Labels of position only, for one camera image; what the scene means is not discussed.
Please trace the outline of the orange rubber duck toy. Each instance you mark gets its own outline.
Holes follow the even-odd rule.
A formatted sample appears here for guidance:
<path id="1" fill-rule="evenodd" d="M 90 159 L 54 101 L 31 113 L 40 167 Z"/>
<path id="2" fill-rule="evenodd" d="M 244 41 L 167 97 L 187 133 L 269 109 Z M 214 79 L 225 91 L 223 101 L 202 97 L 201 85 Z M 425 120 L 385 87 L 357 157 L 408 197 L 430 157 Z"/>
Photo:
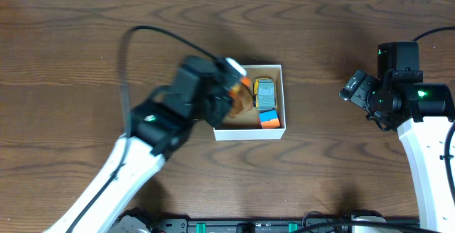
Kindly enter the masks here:
<path id="1" fill-rule="evenodd" d="M 233 99 L 250 100 L 252 98 L 250 87 L 251 80 L 248 77 L 241 77 L 240 81 L 230 88 L 229 95 Z"/>

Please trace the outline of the brown plush bear toy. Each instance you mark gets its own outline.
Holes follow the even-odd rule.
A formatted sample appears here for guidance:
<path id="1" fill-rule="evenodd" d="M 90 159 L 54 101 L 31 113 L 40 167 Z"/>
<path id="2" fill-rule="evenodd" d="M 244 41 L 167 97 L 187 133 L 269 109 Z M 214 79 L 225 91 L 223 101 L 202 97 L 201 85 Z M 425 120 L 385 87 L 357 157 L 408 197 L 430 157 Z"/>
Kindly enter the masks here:
<path id="1" fill-rule="evenodd" d="M 251 108 L 253 108 L 253 98 L 251 98 L 250 100 L 234 99 L 232 101 L 232 109 L 228 113 L 228 116 L 230 118 L 235 118 L 239 114 L 248 112 L 249 110 L 251 110 Z"/>

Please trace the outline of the yellow grey toy truck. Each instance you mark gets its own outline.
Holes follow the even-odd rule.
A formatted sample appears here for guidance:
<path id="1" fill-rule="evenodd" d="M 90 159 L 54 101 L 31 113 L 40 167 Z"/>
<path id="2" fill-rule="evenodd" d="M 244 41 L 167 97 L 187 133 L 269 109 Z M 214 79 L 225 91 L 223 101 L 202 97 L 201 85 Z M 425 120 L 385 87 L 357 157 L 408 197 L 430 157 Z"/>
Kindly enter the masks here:
<path id="1" fill-rule="evenodd" d="M 275 84 L 270 77 L 258 77 L 253 82 L 254 106 L 258 111 L 269 111 L 276 106 Z"/>

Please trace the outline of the multicolour puzzle cube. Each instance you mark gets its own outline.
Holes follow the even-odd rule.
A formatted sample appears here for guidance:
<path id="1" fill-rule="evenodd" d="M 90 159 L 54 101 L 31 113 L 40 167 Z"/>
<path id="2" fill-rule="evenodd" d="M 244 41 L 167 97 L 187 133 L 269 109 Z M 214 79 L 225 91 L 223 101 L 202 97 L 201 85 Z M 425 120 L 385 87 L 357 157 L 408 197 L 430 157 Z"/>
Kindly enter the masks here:
<path id="1" fill-rule="evenodd" d="M 263 129 L 277 129 L 281 127 L 279 115 L 275 109 L 260 112 L 258 114 L 259 124 Z"/>

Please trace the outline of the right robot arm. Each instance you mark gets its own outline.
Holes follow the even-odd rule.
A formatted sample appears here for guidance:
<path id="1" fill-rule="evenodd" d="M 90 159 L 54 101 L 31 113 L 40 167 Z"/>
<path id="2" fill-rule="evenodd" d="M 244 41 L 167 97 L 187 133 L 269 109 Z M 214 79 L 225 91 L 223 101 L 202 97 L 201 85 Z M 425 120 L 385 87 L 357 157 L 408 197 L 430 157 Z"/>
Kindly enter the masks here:
<path id="1" fill-rule="evenodd" d="M 339 95 L 382 131 L 395 131 L 410 166 L 422 229 L 454 231 L 454 101 L 426 83 L 415 41 L 378 46 L 378 73 L 358 70 Z"/>

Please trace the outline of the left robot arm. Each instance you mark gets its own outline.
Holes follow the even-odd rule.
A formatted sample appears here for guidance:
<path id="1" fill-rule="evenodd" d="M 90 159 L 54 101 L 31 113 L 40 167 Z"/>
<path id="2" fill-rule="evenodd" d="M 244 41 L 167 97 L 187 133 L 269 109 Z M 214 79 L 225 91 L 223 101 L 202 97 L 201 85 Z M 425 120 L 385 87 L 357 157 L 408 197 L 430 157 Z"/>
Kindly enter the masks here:
<path id="1" fill-rule="evenodd" d="M 232 58 L 185 58 L 171 85 L 157 87 L 130 111 L 102 169 L 49 232 L 106 232 L 199 119 L 212 127 L 223 121 L 247 81 L 247 71 Z"/>

